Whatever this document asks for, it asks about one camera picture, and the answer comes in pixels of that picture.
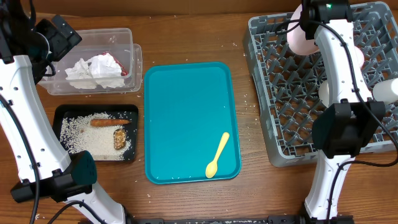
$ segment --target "crumpled paper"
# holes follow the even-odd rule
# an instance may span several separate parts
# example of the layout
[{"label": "crumpled paper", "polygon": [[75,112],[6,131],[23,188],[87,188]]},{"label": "crumpled paper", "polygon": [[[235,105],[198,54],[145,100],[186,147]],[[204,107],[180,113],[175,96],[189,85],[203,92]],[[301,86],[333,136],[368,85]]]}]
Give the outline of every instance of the crumpled paper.
[{"label": "crumpled paper", "polygon": [[[121,77],[122,68],[109,53],[97,55],[84,61],[82,58],[73,68],[65,69],[67,80],[85,78],[117,78]],[[124,86],[124,79],[95,80],[92,82],[70,82],[71,86],[79,89],[95,89],[97,85],[103,88],[116,88]]]}]

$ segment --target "clear plastic container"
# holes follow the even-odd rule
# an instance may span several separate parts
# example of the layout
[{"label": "clear plastic container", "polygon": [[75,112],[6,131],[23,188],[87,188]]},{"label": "clear plastic container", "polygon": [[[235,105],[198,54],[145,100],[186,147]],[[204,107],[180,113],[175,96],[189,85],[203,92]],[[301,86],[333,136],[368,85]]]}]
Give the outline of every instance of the clear plastic container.
[{"label": "clear plastic container", "polygon": [[[122,93],[135,92],[141,87],[142,78],[142,52],[138,44],[132,43],[131,30],[128,28],[118,29],[95,29],[78,30],[83,39],[59,62],[55,62],[57,74],[53,77],[44,77],[39,84],[47,89],[51,95],[81,95],[96,93]],[[127,75],[112,78],[87,78],[67,80],[65,69],[73,68],[81,58],[84,61],[93,56],[109,52],[119,60],[126,69]],[[122,87],[106,87],[97,85],[95,89],[79,89],[71,85],[74,82],[95,83],[97,80],[124,80]]]}]

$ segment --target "black tray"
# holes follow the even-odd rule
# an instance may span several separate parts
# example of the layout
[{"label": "black tray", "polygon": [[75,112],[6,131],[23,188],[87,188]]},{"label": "black tray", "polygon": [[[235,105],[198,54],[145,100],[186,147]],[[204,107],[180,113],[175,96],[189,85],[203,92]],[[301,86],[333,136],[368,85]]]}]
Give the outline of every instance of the black tray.
[{"label": "black tray", "polygon": [[[79,116],[88,116],[93,113],[107,113],[116,119],[128,119],[129,124],[123,125],[126,135],[131,139],[131,146],[123,154],[124,161],[132,161],[136,157],[138,108],[135,105],[61,105],[55,110],[52,129],[60,140],[62,120],[64,118],[77,118]],[[61,142],[63,148],[67,151],[68,147]]]}]

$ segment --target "gray dish rack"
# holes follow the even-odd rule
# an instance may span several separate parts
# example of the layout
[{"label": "gray dish rack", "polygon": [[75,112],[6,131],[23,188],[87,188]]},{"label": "gray dish rack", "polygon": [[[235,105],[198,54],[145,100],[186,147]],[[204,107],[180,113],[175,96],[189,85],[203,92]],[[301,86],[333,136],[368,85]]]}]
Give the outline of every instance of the gray dish rack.
[{"label": "gray dish rack", "polygon": [[[398,78],[398,28],[387,4],[370,2],[351,6],[354,13],[354,43],[365,56],[362,67],[370,90],[386,79]],[[256,85],[261,109],[261,127],[271,164],[277,167],[315,162],[317,149],[311,139],[313,121],[325,107],[318,88],[326,80],[320,53],[295,55],[286,35],[274,28],[293,12],[253,17],[243,45]],[[398,103],[386,105],[383,123],[398,139]],[[379,128],[361,152],[394,150]]]}]

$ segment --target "orange carrot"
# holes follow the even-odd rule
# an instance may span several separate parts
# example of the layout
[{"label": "orange carrot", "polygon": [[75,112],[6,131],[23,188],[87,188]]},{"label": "orange carrot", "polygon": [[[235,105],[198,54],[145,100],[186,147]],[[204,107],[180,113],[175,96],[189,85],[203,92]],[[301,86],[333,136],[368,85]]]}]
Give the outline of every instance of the orange carrot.
[{"label": "orange carrot", "polygon": [[130,121],[126,119],[92,119],[90,124],[93,127],[106,127],[114,125],[129,124]]}]

